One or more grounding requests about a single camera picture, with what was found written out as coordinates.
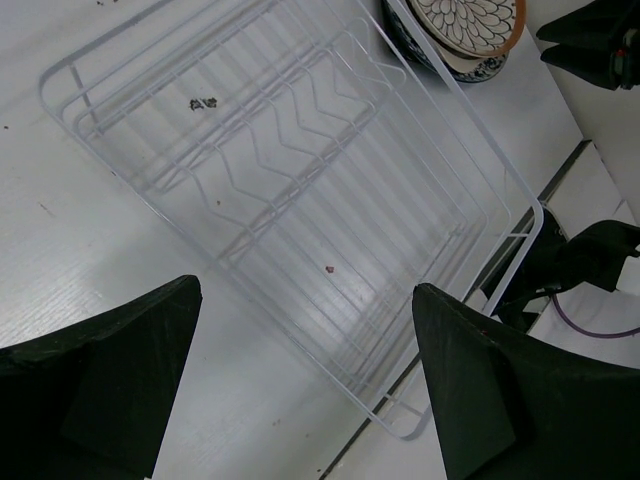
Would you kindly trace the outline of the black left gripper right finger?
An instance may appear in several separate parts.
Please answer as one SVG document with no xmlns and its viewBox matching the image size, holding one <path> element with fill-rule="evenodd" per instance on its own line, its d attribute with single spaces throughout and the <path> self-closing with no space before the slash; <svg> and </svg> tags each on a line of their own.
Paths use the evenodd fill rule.
<svg viewBox="0 0 640 480">
<path fill-rule="evenodd" d="M 418 285 L 412 315 L 450 479 L 635 479 L 639 373 Z"/>
</svg>

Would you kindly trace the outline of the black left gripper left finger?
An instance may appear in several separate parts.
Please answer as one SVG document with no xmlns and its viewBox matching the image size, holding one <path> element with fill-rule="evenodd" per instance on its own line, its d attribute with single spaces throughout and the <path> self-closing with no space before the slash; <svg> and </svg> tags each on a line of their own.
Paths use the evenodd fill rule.
<svg viewBox="0 0 640 480">
<path fill-rule="evenodd" d="M 183 275 L 2 348 L 2 478 L 151 478 L 202 300 Z"/>
</svg>

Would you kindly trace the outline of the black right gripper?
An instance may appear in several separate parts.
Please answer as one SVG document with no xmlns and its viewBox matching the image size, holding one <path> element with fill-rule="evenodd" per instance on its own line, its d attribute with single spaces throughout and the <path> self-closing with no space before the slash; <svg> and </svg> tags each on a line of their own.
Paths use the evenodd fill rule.
<svg viewBox="0 0 640 480">
<path fill-rule="evenodd" d="M 536 32 L 552 43 L 609 43 L 610 53 L 556 45 L 541 60 L 607 90 L 639 85 L 639 2 L 592 1 Z"/>
</svg>

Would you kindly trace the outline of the orange rimmed petal pattern plate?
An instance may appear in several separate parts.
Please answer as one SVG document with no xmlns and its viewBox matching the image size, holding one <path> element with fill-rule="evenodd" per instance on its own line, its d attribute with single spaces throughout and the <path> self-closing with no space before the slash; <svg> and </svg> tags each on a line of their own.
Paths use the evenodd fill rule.
<svg viewBox="0 0 640 480">
<path fill-rule="evenodd" d="M 526 25 L 524 0 L 410 0 L 407 5 L 440 44 L 470 57 L 505 55 Z"/>
</svg>

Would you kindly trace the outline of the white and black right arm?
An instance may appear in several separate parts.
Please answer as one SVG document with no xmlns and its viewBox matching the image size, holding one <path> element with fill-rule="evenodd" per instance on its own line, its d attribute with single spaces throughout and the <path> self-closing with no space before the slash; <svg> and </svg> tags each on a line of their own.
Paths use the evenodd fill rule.
<svg viewBox="0 0 640 480">
<path fill-rule="evenodd" d="M 605 90 L 639 84 L 639 4 L 592 1 L 541 26 L 536 36 L 549 46 L 544 63 Z M 607 292 L 639 293 L 639 229 L 603 220 L 569 240 L 539 234 L 492 314 L 517 326 L 524 308 L 539 298 L 583 283 Z"/>
</svg>

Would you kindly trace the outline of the blue and white patterned plate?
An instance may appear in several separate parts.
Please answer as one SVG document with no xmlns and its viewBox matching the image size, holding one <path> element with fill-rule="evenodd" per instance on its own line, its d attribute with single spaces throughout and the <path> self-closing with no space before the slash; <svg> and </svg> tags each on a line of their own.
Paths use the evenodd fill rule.
<svg viewBox="0 0 640 480">
<path fill-rule="evenodd" d="M 410 35 L 389 2 L 381 1 L 380 4 L 384 31 L 404 59 L 421 65 L 436 74 L 436 68 Z M 457 82 L 466 84 L 477 84 L 491 80 L 504 68 L 508 59 L 508 55 L 505 54 L 498 57 L 467 60 L 457 54 L 446 52 L 443 47 L 438 47 L 437 51 L 440 60 L 452 77 Z"/>
</svg>

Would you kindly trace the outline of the cream plate with blue centre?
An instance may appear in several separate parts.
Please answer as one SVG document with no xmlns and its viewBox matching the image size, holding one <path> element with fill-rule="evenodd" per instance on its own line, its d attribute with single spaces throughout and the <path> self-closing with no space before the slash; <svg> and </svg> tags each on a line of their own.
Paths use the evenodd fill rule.
<svg viewBox="0 0 640 480">
<path fill-rule="evenodd" d="M 455 72 L 460 74 L 470 74 L 483 67 L 487 61 L 494 60 L 494 57 L 483 58 L 469 56 L 440 44 L 437 44 L 436 47 L 441 59 Z"/>
</svg>

